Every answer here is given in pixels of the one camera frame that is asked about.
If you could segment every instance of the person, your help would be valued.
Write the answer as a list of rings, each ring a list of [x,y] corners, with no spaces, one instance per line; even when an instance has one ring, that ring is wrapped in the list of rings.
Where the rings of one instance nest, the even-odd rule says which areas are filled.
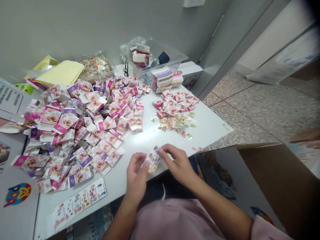
[[[193,170],[185,151],[165,144],[159,155],[172,176],[196,199],[157,200],[138,211],[149,162],[143,164],[145,153],[135,153],[127,168],[126,194],[103,240],[291,239],[260,216],[253,220],[208,186]]]

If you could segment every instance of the white table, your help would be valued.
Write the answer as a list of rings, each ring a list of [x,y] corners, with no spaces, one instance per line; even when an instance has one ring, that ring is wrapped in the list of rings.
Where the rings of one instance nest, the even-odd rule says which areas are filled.
[[[171,92],[177,91],[187,90],[183,86],[180,86],[174,88]],[[156,112],[155,107],[151,103],[158,99],[161,99],[160,94],[156,95],[153,92],[142,96],[141,102],[144,105],[143,132],[130,134],[126,138],[126,140],[121,144],[121,147],[126,150],[125,154],[106,176],[96,173],[90,181],[84,182],[83,185],[79,186],[78,188],[74,187],[61,192],[40,194],[34,240],[44,240],[50,237],[47,235],[46,220],[47,216],[53,212],[57,205],[83,190],[86,186],[90,185],[98,178],[104,178],[108,195],[73,218],[64,226],[64,228],[67,228],[68,226],[76,223],[82,218],[122,196],[126,192],[126,169],[132,154],[136,152],[144,152],[148,154],[154,148],[154,146],[162,146],[166,143],[170,143],[185,150],[187,155],[191,156],[196,153],[196,151],[192,149],[193,147],[196,149],[199,147],[204,148],[233,131],[229,125],[227,125],[205,104],[199,102],[194,109],[196,128],[189,127],[187,131],[193,135],[191,140],[183,138],[175,131],[163,132],[157,128],[159,121],[155,123],[151,121],[151,118]],[[156,170],[156,173],[153,176],[148,175],[148,179],[159,175],[167,169],[167,165],[162,160]]]

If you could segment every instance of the yellow folder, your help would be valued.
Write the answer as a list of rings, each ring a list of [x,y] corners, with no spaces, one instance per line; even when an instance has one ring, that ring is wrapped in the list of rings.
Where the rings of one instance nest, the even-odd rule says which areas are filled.
[[[66,60],[36,78],[35,81],[49,85],[69,85],[77,80],[83,69],[84,66],[81,63]]]

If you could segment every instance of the tile floor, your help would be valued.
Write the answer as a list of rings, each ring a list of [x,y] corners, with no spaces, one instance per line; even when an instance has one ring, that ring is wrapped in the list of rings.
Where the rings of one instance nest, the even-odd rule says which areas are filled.
[[[320,127],[320,80],[286,78],[278,85],[251,82],[229,71],[203,102],[234,131],[208,146],[289,142],[302,131]]]

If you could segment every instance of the hand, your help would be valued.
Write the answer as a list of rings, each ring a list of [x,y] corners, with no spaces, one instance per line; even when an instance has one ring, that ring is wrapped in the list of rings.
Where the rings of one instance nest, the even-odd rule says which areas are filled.
[[[125,198],[135,207],[138,207],[146,192],[146,180],[150,162],[146,161],[141,168],[146,157],[145,153],[133,154],[127,168],[127,192]]]
[[[166,162],[174,178],[185,187],[190,188],[198,176],[192,169],[186,152],[171,144],[165,144],[159,150],[159,155]]]

